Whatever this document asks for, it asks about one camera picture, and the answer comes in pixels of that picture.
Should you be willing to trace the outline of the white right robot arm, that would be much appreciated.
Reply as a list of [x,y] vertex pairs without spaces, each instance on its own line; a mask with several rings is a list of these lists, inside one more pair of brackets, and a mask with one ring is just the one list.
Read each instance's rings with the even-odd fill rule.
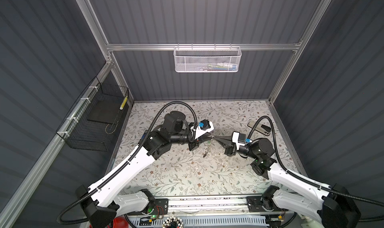
[[247,139],[244,134],[233,133],[233,137],[214,137],[225,149],[225,155],[252,158],[253,171],[268,180],[279,183],[289,191],[271,186],[263,194],[263,208],[272,211],[275,208],[286,209],[306,216],[325,228],[354,228],[361,218],[355,202],[340,193],[346,189],[336,185],[335,193],[327,191],[330,187],[304,177],[291,170],[284,170],[273,159],[275,153],[272,142],[267,138],[255,141]]

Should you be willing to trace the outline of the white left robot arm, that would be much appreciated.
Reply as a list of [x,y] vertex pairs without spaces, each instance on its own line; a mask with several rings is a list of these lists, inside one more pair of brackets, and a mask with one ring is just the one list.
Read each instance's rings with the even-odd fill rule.
[[86,195],[96,190],[94,195],[80,205],[93,228],[105,228],[121,215],[129,213],[151,213],[155,198],[147,189],[130,195],[120,195],[120,191],[135,176],[171,149],[173,144],[188,144],[193,151],[207,141],[214,130],[211,121],[205,119],[198,124],[188,123],[184,113],[171,111],[164,122],[145,132],[142,147],[136,146],[129,156],[99,181],[87,189],[80,187],[78,195]]

